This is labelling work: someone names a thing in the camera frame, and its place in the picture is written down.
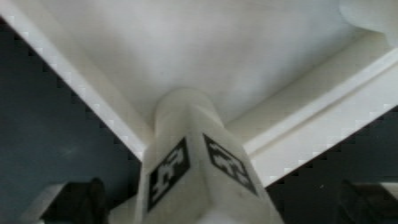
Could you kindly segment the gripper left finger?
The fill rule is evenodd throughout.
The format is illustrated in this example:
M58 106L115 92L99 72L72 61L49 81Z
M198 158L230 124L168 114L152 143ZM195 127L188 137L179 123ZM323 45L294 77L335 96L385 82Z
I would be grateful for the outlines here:
M21 224L108 224L104 185L88 182L49 185L19 218Z

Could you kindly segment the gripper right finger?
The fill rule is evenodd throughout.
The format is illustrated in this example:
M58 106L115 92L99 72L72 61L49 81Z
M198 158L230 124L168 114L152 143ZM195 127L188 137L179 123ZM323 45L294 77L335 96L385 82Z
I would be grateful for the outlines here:
M398 224L398 182L342 181L335 224Z

